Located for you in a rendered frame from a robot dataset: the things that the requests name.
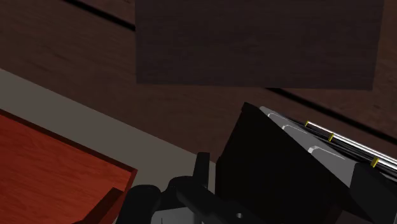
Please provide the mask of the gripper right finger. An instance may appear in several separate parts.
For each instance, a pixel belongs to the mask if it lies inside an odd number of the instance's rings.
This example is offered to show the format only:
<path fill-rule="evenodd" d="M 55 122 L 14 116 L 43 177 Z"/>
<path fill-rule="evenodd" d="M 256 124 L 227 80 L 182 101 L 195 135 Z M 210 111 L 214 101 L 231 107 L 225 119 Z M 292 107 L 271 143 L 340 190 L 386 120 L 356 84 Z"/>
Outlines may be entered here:
<path fill-rule="evenodd" d="M 397 185 L 370 164 L 355 164 L 350 193 L 374 224 L 397 224 Z"/>

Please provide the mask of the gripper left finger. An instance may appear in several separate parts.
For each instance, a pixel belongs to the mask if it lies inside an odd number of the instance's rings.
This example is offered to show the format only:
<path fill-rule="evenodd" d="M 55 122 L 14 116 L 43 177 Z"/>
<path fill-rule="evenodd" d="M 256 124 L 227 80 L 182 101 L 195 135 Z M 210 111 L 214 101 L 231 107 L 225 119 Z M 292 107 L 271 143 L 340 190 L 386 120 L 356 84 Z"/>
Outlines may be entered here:
<path fill-rule="evenodd" d="M 235 202 L 210 192 L 210 154 L 197 154 L 192 176 L 172 178 L 166 190 L 155 185 L 133 186 L 116 224 L 264 224 Z"/>

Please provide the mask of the black and grey appliance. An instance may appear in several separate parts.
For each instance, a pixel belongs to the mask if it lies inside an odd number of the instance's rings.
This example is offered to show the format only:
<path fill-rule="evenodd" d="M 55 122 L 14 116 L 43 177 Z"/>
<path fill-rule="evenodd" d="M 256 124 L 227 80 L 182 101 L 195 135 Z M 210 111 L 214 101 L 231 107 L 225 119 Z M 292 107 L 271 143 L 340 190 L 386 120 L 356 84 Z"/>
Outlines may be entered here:
<path fill-rule="evenodd" d="M 244 103 L 216 162 L 215 190 L 267 224 L 374 224 L 350 193 L 357 163 L 370 164 Z"/>

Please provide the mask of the red wooden tray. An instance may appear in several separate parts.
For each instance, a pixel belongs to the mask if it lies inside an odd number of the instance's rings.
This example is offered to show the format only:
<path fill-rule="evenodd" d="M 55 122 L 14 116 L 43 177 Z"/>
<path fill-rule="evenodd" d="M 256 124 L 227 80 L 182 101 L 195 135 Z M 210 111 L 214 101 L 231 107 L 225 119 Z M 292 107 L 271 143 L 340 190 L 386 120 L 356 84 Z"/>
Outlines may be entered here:
<path fill-rule="evenodd" d="M 0 224 L 113 224 L 136 174 L 0 109 Z"/>

